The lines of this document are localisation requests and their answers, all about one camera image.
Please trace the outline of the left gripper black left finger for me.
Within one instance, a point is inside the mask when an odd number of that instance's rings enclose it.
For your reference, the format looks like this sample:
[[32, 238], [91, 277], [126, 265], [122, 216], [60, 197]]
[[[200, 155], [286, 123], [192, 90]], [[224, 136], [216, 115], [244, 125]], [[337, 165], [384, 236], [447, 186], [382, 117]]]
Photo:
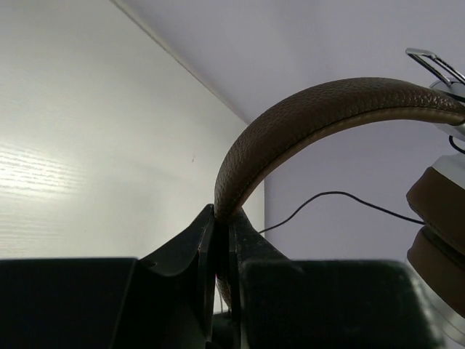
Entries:
[[207, 205], [146, 257], [1, 261], [3, 348], [204, 348], [214, 232]]

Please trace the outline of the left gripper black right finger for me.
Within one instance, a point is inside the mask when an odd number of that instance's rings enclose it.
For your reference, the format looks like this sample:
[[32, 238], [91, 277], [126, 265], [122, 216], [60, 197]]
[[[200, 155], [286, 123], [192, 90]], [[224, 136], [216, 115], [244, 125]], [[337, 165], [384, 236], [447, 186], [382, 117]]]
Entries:
[[390, 260], [290, 260], [245, 214], [228, 226], [242, 348], [444, 348], [419, 280]]

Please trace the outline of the brown silver headphones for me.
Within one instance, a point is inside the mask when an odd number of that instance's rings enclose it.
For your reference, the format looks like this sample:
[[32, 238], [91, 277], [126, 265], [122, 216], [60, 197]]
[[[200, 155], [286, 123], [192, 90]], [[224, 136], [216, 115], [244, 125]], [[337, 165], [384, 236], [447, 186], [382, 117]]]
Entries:
[[[464, 75], [433, 52], [406, 54], [435, 75], [430, 87], [397, 79], [342, 79], [302, 90], [272, 106], [229, 149], [214, 191], [221, 231], [219, 291], [229, 313], [214, 318], [214, 334], [242, 348], [233, 318], [228, 226], [274, 169], [318, 140], [365, 124], [411, 120], [434, 124], [450, 144], [464, 138]], [[464, 343], [464, 150], [441, 156], [406, 196], [420, 225], [405, 262], [418, 279], [433, 323], [445, 340]]]

